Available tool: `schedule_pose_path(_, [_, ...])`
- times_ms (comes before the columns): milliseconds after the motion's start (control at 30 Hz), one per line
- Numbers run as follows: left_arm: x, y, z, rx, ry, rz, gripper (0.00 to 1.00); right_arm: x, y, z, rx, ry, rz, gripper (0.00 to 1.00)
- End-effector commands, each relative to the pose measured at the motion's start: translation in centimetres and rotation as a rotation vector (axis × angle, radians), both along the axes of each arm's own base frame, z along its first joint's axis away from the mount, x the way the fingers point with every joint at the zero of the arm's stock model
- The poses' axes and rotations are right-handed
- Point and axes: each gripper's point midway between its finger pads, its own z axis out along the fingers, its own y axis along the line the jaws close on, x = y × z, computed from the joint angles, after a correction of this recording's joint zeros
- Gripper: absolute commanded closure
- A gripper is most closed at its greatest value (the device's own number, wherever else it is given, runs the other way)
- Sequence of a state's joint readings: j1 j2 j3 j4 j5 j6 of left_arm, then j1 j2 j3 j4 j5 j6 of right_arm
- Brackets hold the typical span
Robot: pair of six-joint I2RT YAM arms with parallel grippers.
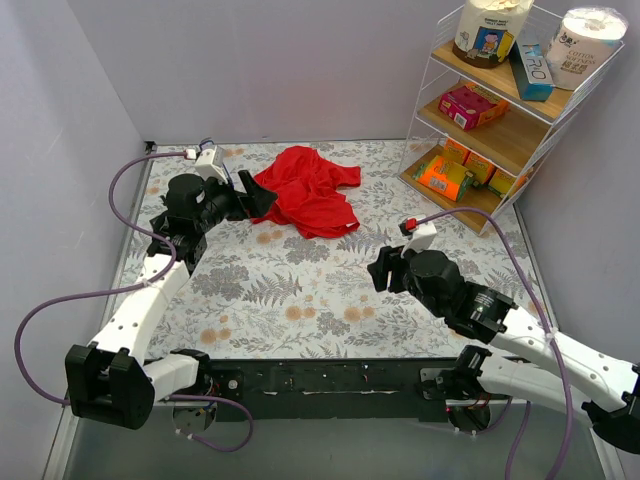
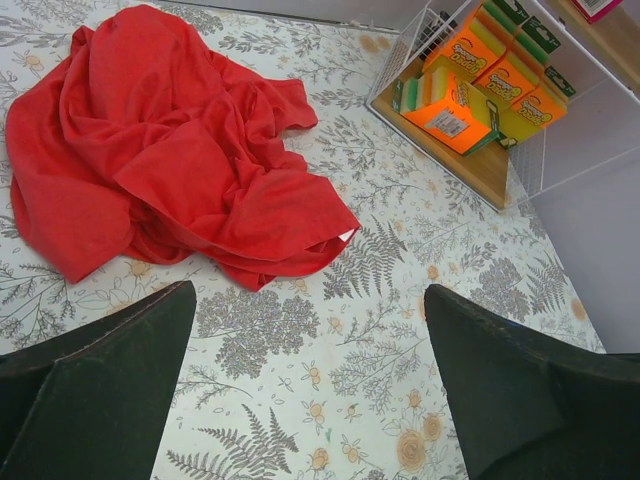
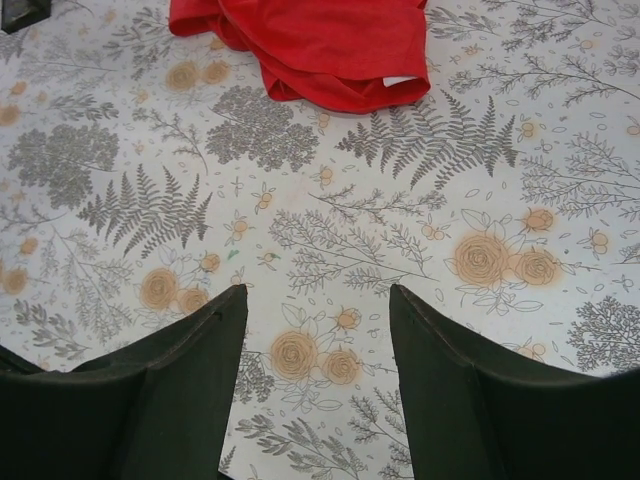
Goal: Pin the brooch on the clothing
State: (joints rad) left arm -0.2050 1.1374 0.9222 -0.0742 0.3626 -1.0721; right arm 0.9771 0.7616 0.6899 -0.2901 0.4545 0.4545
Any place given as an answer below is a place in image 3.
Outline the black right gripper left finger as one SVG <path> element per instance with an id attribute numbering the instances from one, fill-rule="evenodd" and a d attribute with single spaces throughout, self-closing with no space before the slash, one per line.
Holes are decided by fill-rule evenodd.
<path id="1" fill-rule="evenodd" d="M 5 479 L 215 479 L 248 317 L 232 286 L 69 372 L 1 353 Z"/>

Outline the red tank top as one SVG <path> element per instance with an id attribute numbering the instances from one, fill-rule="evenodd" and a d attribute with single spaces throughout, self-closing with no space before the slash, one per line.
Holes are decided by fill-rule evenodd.
<path id="1" fill-rule="evenodd" d="M 422 1 L 173 1 L 168 26 L 257 59 L 268 96 L 367 114 L 429 92 Z"/>

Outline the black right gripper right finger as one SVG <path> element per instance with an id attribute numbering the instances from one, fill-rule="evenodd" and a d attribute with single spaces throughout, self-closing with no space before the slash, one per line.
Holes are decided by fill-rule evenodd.
<path id="1" fill-rule="evenodd" d="M 637 371 L 593 377 L 535 361 L 399 284 L 389 321 L 416 478 L 638 477 Z"/>

